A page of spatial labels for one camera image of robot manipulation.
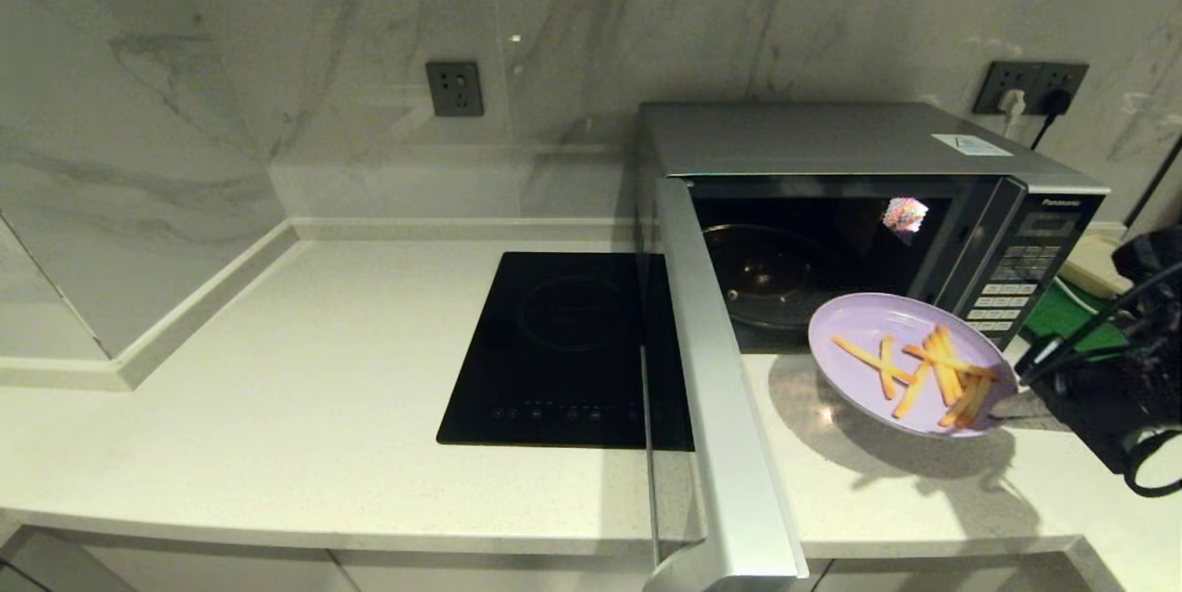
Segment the orange french fry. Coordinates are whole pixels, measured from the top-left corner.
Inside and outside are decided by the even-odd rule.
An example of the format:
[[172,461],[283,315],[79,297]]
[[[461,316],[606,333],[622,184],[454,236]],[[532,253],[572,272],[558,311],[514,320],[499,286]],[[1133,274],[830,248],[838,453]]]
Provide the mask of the orange french fry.
[[970,362],[959,360],[953,356],[937,354],[928,351],[928,349],[921,349],[918,346],[905,346],[903,351],[909,356],[915,356],[916,359],[929,362],[929,364],[935,367],[948,367],[950,370],[955,370],[957,373],[981,376],[992,380],[999,379],[996,373],[991,367],[976,366],[970,364]]
[[898,405],[896,405],[892,411],[892,417],[895,419],[902,419],[911,411],[913,404],[915,404],[926,391],[926,388],[930,384],[933,376],[934,370],[931,362],[921,362],[915,372],[911,373],[911,378],[905,380],[905,390],[902,398],[900,398]]
[[871,356],[865,351],[865,349],[857,347],[856,344],[849,343],[847,340],[840,338],[840,336],[833,336],[831,341],[839,349],[843,349],[843,351],[847,354],[853,356],[855,359],[860,360],[870,367],[877,369],[883,379],[898,380],[900,384],[911,384],[915,380],[915,376],[903,372],[902,369],[896,367],[894,362],[889,359],[890,338],[883,339],[881,353],[878,356]]
[[969,376],[957,402],[939,419],[939,427],[943,429],[969,428],[970,423],[976,418],[980,408],[983,406],[983,401],[988,397],[992,384],[992,378]]
[[961,398],[963,389],[957,371],[948,364],[946,338],[947,328],[942,324],[937,324],[927,336],[922,349],[928,354],[928,364],[934,371],[943,403],[946,406],[953,406]]

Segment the purple plate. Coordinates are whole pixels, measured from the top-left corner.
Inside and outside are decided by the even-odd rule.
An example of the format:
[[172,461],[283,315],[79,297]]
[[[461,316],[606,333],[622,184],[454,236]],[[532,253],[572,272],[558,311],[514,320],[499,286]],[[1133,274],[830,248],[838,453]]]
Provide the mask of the purple plate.
[[[922,347],[937,324],[947,328],[948,356],[976,366],[991,367],[999,377],[993,380],[992,390],[969,428],[939,427],[939,419],[950,406],[943,403],[935,375],[913,404],[911,411],[904,418],[895,419],[892,411],[902,398],[905,384],[896,380],[898,397],[886,401],[878,370],[855,359],[831,341],[833,336],[840,336],[857,347],[865,349],[871,356],[878,356],[883,336],[891,336],[896,367],[911,375],[923,360],[907,354],[903,349]],[[1017,373],[995,344],[972,327],[970,323],[929,302],[911,300],[904,295],[856,293],[824,302],[808,323],[808,347],[827,385],[862,414],[908,435],[944,440],[981,437],[999,427],[999,419],[989,415],[993,403],[1018,391]]]

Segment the microwave door with glass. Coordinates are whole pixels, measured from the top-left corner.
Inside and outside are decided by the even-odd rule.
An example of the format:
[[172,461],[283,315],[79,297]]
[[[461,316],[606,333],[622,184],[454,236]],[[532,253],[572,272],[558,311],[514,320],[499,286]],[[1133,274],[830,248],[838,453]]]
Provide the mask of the microwave door with glass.
[[790,592],[810,575],[682,178],[637,200],[654,571],[643,592]]

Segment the silver microwave oven body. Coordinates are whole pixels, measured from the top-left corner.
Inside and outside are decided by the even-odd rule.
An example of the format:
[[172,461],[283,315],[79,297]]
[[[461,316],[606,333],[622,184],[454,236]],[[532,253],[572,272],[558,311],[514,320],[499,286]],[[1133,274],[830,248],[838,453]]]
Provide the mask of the silver microwave oven body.
[[[967,157],[933,134],[976,135],[1012,157]],[[927,103],[645,103],[634,238],[637,200],[658,176],[691,188],[701,230],[765,225],[810,238],[855,264],[840,295],[928,302],[999,349],[1109,195],[1085,173]],[[807,345],[808,327],[730,326],[743,354]]]

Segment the green plastic tray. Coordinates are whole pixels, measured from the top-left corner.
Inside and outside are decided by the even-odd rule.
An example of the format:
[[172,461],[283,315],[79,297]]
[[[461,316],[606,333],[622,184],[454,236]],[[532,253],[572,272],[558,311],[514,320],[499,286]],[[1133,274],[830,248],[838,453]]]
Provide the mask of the green plastic tray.
[[[1043,336],[1058,334],[1066,340],[1108,306],[1108,300],[1089,295],[1071,284],[1051,284],[1037,300],[1033,297],[1027,300],[1021,313],[1020,339],[1030,344]],[[1099,360],[1117,356],[1126,346],[1126,336],[1113,323],[1106,323],[1076,344],[1074,351],[1085,359]]]

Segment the beige power strip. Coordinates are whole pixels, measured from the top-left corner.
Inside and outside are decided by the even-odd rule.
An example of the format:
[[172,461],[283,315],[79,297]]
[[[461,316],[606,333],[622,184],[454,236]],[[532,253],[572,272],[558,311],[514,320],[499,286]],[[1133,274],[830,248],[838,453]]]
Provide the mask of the beige power strip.
[[1082,236],[1069,252],[1058,277],[1102,300],[1113,300],[1118,295],[1124,295],[1132,288],[1134,282],[1122,277],[1113,264],[1112,255],[1118,248],[1119,245],[1111,238]]

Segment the white sticker label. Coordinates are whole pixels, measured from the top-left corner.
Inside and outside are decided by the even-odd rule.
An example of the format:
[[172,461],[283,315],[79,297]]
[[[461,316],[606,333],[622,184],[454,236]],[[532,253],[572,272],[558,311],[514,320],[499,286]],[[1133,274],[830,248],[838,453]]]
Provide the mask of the white sticker label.
[[996,147],[988,139],[966,134],[933,134],[933,139],[937,139],[959,154],[967,157],[1012,157],[1012,152],[1001,147]]

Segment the black induction cooktop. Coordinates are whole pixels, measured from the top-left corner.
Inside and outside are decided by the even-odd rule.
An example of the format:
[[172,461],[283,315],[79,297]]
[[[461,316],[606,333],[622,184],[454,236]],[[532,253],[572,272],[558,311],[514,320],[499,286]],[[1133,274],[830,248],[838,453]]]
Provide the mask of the black induction cooktop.
[[663,256],[506,252],[436,441],[691,453]]

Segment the white cabinet corner panel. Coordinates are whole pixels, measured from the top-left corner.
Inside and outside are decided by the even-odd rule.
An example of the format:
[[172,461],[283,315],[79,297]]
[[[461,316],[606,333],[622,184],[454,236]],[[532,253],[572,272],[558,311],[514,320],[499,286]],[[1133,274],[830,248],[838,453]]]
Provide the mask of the white cabinet corner panel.
[[137,592],[80,545],[22,529],[0,545],[0,592]]

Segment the dark metal frame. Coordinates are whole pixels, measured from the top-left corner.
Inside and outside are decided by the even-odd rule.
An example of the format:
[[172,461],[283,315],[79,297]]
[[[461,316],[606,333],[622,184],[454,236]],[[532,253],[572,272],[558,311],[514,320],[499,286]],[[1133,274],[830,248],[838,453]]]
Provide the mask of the dark metal frame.
[[1164,162],[1162,165],[1157,167],[1155,175],[1152,175],[1152,178],[1149,181],[1149,186],[1147,186],[1144,191],[1141,191],[1139,199],[1137,199],[1131,212],[1128,213],[1126,220],[1124,221],[1124,225],[1126,226],[1126,235],[1131,234],[1134,225],[1136,225],[1137,219],[1139,219],[1139,214],[1145,210],[1147,204],[1149,204],[1149,201],[1152,200],[1152,195],[1155,195],[1156,189],[1164,182],[1165,176],[1181,152],[1182,134],[1178,134],[1178,137],[1174,141],[1170,151],[1165,154]]

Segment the grey wall socket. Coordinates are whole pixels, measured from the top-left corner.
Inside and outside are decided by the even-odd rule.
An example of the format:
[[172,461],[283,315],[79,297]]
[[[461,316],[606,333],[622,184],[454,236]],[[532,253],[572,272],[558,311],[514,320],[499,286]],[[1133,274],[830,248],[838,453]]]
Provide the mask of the grey wall socket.
[[983,74],[983,83],[981,83],[970,111],[979,115],[1001,113],[999,100],[1002,92],[1022,90],[1026,92],[1027,103],[1025,113],[1030,112],[1030,92],[1031,87],[1034,86],[1039,67],[1037,61],[992,61]]
[[1034,86],[1031,87],[1030,111],[1043,116],[1045,113],[1043,112],[1043,99],[1056,87],[1071,91],[1074,100],[1089,70],[1090,65],[1086,61],[1043,61]]
[[427,61],[431,112],[437,117],[481,117],[483,95],[476,61]]

